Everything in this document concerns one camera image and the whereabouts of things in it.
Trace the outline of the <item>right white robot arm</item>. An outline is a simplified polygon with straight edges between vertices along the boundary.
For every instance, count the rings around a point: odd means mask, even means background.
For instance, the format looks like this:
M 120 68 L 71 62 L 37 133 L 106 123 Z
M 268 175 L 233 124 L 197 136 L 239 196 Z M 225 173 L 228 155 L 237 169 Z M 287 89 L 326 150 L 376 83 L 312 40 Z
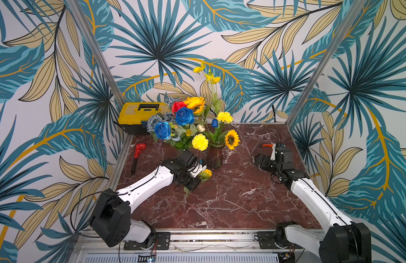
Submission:
M 371 232 L 336 208 L 314 185 L 308 174 L 295 168 L 293 153 L 283 144 L 271 144 L 272 154 L 259 153 L 255 166 L 276 176 L 279 183 L 296 195 L 315 216 L 323 233 L 319 234 L 289 221 L 278 223 L 275 231 L 259 232 L 262 249 L 293 248 L 298 245 L 324 263 L 370 263 Z

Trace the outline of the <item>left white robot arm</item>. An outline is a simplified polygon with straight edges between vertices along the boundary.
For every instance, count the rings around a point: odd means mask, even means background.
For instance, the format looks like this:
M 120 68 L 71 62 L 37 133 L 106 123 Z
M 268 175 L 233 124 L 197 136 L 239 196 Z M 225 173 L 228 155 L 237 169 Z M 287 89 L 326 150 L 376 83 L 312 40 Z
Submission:
M 193 191 L 201 183 L 198 175 L 206 170 L 206 161 L 184 150 L 177 158 L 161 161 L 147 176 L 117 191 L 101 193 L 92 212 L 90 226 L 109 247 L 135 242 L 148 249 L 157 242 L 155 229 L 147 222 L 131 219 L 145 200 L 172 183 Z

